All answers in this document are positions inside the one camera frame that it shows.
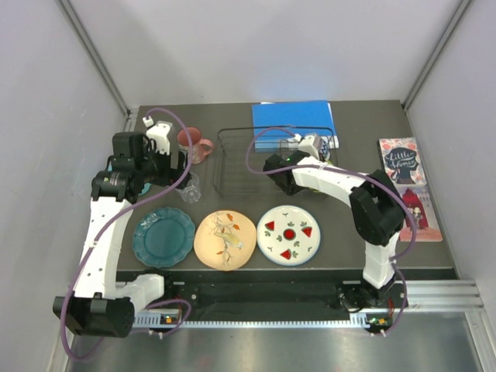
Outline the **black wire dish rack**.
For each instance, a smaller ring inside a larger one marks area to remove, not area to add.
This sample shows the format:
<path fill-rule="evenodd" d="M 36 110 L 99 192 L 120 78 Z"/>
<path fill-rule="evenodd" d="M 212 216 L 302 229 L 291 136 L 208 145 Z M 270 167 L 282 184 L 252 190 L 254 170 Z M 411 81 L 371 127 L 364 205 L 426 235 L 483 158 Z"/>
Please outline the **black wire dish rack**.
<path fill-rule="evenodd" d="M 294 133 L 285 127 L 271 131 Z M 297 147 L 284 148 L 268 153 L 257 153 L 254 150 L 256 140 L 268 133 L 264 129 L 259 135 L 254 136 L 253 127 L 221 129 L 216 138 L 215 166 L 213 171 L 213 188 L 222 197 L 252 196 L 259 193 L 280 194 L 281 189 L 267 176 L 255 175 L 246 168 L 245 160 L 254 170 L 261 170 L 265 160 L 276 154 L 284 159 L 292 155 Z M 337 149 L 331 149 L 331 158 L 328 163 L 337 163 Z"/>

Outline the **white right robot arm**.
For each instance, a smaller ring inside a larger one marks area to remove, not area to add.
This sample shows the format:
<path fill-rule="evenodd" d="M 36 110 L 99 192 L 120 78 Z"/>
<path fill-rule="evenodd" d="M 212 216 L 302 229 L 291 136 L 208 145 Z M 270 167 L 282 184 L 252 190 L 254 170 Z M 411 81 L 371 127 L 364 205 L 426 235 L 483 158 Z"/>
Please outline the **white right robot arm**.
<path fill-rule="evenodd" d="M 361 288 L 370 306 L 390 297 L 394 278 L 391 261 L 406 218 L 405 206 L 389 177 L 382 170 L 361 174 L 332 166 L 297 150 L 289 157 L 274 154 L 265 160 L 267 175 L 286 195 L 313 189 L 335 198 L 352 212 L 355 229 L 365 242 L 365 265 Z"/>

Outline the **peach bird plate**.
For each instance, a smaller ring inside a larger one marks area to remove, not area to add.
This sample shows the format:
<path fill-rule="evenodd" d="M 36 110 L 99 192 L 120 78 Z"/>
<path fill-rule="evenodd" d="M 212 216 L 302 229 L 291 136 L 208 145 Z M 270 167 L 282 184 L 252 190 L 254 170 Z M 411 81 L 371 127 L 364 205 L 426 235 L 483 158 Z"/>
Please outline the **peach bird plate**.
<path fill-rule="evenodd" d="M 196 257 L 207 267 L 232 271 L 243 267 L 257 244 L 257 228 L 242 213 L 218 210 L 199 224 L 194 240 Z"/>

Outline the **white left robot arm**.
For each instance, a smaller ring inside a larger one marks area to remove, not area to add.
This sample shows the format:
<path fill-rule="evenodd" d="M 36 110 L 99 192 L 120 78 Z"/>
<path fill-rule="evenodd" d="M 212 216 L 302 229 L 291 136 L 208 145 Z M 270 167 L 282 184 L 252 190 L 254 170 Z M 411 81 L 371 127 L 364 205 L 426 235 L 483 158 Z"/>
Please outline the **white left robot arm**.
<path fill-rule="evenodd" d="M 175 300 L 174 286 L 159 274 L 116 286 L 124 232 L 145 184 L 183 188 L 189 180 L 184 153 L 171 165 L 170 132 L 171 125 L 159 123 L 144 133 L 116 133 L 106 168 L 92 179 L 84 267 L 70 296 L 53 300 L 53 313 L 75 335 L 124 338 L 135 314 L 149 303 L 164 308 Z"/>

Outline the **red patterned small bowl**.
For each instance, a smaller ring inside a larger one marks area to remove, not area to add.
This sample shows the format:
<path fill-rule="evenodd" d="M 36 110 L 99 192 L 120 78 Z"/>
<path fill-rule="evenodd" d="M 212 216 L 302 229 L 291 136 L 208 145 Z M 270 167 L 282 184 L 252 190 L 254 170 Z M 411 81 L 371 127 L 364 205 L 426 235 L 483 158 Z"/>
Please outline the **red patterned small bowl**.
<path fill-rule="evenodd" d="M 331 148 L 328 136 L 321 136 L 319 140 L 319 159 L 324 162 L 329 162 L 331 158 Z"/>

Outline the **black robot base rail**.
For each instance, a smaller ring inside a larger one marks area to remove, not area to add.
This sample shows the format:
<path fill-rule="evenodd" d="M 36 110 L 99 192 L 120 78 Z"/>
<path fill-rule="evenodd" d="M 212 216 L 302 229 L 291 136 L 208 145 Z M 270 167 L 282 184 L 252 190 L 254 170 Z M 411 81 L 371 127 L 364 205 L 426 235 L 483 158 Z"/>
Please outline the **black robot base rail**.
<path fill-rule="evenodd" d="M 164 298 L 190 301 L 191 321 L 269 322 L 344 320 L 354 307 L 400 308 L 397 283 L 382 302 L 361 300 L 361 272 L 352 270 L 157 270 Z"/>

